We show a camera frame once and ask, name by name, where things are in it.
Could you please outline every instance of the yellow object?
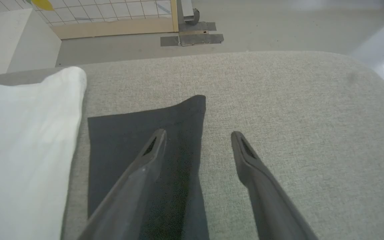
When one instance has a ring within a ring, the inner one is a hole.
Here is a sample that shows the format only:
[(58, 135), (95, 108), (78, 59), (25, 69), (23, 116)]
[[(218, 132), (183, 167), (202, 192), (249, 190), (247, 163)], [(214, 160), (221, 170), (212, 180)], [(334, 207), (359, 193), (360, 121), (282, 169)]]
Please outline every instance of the yellow object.
[(32, 0), (32, 2), (40, 9), (54, 11), (53, 5), (48, 0)]

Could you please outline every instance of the beige fabric surface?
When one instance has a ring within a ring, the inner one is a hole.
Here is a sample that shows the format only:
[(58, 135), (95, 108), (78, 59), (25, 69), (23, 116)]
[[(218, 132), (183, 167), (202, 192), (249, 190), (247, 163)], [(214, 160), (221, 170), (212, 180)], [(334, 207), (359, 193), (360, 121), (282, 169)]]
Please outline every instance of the beige fabric surface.
[[(384, 81), (347, 56), (256, 52), (80, 66), (87, 73), (63, 238), (86, 223), (87, 117), (207, 96), (200, 178), (210, 237), (257, 239), (230, 133), (242, 131), (321, 239), (384, 240)], [(36, 82), (52, 70), (0, 75)]]

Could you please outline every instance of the dark gray cloth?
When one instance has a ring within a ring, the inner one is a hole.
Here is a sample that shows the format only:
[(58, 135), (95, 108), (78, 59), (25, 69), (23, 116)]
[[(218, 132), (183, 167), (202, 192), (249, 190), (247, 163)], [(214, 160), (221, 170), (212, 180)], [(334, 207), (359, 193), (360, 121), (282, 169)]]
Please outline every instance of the dark gray cloth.
[(152, 133), (163, 128), (164, 162), (146, 206), (140, 239), (209, 239), (198, 179), (204, 113), (205, 97), (198, 95), (169, 108), (88, 118), (88, 216)]

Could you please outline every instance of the folded cloth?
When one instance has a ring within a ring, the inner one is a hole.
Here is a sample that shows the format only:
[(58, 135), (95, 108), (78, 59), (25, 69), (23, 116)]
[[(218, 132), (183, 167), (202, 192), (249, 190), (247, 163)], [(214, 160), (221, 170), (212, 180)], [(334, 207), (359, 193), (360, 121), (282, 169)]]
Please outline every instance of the folded cloth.
[(0, 239), (60, 239), (86, 86), (79, 67), (0, 85)]
[(169, 108), (88, 118), (89, 216), (155, 130), (165, 129), (164, 162), (139, 238), (209, 239), (198, 179), (204, 113), (205, 97), (198, 95)]

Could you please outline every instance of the white box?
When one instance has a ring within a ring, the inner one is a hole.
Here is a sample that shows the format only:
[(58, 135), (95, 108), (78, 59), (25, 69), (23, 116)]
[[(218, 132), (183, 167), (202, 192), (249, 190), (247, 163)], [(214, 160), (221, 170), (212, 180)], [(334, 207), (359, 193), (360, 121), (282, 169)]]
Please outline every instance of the white box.
[(60, 45), (34, 9), (0, 12), (0, 74), (55, 67)]

